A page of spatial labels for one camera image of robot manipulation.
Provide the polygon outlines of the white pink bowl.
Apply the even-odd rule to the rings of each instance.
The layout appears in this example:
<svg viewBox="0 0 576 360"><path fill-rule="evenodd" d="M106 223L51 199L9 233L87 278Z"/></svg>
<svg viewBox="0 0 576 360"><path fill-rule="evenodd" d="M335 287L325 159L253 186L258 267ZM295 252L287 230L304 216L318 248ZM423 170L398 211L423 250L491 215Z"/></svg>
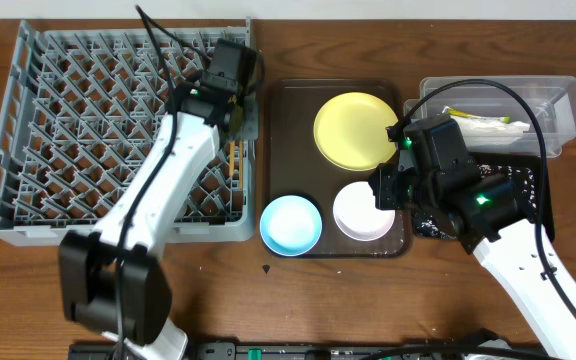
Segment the white pink bowl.
<svg viewBox="0 0 576 360"><path fill-rule="evenodd" d="M394 224L395 210L376 207L373 191L366 181L357 181L343 187L333 202L333 219L348 237L362 242L384 236Z"/></svg>

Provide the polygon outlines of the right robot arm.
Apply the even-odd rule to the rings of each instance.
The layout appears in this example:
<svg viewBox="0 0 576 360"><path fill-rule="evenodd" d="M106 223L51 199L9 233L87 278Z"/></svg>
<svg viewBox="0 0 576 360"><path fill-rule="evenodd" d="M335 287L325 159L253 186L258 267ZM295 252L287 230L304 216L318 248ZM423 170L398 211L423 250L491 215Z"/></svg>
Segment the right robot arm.
<svg viewBox="0 0 576 360"><path fill-rule="evenodd" d="M576 359L576 282L543 226L544 200L504 174L482 176L448 115L386 132L399 159L369 177L376 207L432 216L503 287L548 355Z"/></svg>

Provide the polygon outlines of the yellow green snack wrapper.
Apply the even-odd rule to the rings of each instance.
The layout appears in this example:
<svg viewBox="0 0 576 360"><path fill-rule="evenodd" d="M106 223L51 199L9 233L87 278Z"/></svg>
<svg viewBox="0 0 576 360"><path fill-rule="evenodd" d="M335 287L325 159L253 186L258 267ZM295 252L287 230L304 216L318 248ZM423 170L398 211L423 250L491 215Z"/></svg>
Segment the yellow green snack wrapper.
<svg viewBox="0 0 576 360"><path fill-rule="evenodd" d="M445 106L443 108L442 112L447 113L451 116L456 116L458 118L464 118L464 119L470 119L470 120L496 121L496 122L500 122L500 123L504 123L504 124L507 124L510 122L510 118L508 116L498 116L498 117L480 116L480 115L475 115L475 114L467 113L464 111L460 111L460 110L454 109L454 108L449 107L449 106Z"/></svg>

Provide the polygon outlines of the yellow round plate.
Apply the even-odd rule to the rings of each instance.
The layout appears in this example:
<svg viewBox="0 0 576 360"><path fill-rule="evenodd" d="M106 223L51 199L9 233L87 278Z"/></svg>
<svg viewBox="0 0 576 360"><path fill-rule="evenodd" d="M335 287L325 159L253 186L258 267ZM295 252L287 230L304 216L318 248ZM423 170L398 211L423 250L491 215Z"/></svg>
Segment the yellow round plate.
<svg viewBox="0 0 576 360"><path fill-rule="evenodd" d="M368 171L389 161L397 145L387 128L396 125L394 110L382 99L349 92L328 100L313 125L315 143L332 164L350 171Z"/></svg>

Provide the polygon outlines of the light blue bowl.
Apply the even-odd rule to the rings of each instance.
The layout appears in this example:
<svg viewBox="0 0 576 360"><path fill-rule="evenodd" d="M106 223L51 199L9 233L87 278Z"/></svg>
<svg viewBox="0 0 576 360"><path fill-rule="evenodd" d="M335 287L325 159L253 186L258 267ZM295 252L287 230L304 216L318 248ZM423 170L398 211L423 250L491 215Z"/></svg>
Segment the light blue bowl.
<svg viewBox="0 0 576 360"><path fill-rule="evenodd" d="M318 208L307 198L285 195L264 208L259 229L264 245L271 252L297 257L318 243L323 220Z"/></svg>

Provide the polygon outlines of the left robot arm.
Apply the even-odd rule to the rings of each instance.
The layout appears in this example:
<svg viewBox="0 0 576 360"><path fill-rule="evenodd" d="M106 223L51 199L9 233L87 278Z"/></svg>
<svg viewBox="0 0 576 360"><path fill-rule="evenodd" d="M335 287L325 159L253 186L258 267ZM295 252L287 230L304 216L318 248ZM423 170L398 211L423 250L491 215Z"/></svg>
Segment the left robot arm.
<svg viewBox="0 0 576 360"><path fill-rule="evenodd" d="M262 56L221 39L207 69L171 84L146 160L111 210L58 247L67 320L115 336L112 359L180 359L188 344L169 318L160 264L186 198L227 141L243 139L246 102L265 76Z"/></svg>

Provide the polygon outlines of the white napkin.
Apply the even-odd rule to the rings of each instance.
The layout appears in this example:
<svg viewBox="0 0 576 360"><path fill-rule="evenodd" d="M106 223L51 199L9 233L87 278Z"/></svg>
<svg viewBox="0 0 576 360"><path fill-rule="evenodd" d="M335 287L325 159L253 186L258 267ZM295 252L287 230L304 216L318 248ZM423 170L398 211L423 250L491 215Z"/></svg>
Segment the white napkin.
<svg viewBox="0 0 576 360"><path fill-rule="evenodd" d="M477 146L504 146L519 140L524 133L530 130L525 122L509 122L507 124L496 121L478 121L453 117L459 125L460 131L468 147Z"/></svg>

